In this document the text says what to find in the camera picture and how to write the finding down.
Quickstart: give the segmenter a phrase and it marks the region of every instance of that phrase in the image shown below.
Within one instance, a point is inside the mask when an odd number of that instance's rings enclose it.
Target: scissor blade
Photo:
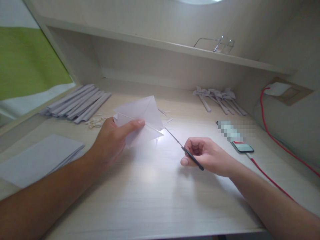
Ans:
[[[166,128],[166,127],[164,127],[167,131],[168,131],[168,133],[170,133],[170,135],[180,144],[180,146],[182,147],[182,145],[181,145],[181,143],[178,141],[178,139],[176,139],[173,135],[172,135],[172,133]]]

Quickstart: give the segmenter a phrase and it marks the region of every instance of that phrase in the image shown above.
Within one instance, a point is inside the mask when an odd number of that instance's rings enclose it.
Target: phone screen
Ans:
[[[234,147],[241,153],[254,152],[253,148],[243,142],[231,142]]]

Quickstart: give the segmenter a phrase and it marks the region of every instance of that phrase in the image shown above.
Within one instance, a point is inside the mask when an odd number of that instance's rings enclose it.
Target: pixelated blur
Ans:
[[[255,121],[241,120],[241,121],[218,121],[218,129],[227,138],[229,142],[237,141],[250,143],[255,137],[254,131],[256,128]]]

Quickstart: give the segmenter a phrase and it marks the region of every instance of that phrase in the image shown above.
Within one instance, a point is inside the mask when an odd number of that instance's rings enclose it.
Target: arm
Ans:
[[[320,219],[239,163],[209,138],[184,146],[207,170],[229,177],[276,239],[320,239]],[[187,156],[183,166],[196,166]]]
[[[144,126],[136,120],[103,124],[80,159],[0,202],[0,239],[39,239],[63,212],[120,156],[125,137]]]

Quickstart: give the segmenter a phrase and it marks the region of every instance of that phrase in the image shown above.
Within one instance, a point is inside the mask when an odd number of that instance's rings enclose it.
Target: fingernail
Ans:
[[[182,166],[187,166],[188,165],[188,159],[187,158],[182,158],[180,161]]]
[[[142,119],[140,119],[140,120],[138,120],[138,123],[140,124],[140,125],[144,125],[144,120],[142,120]]]

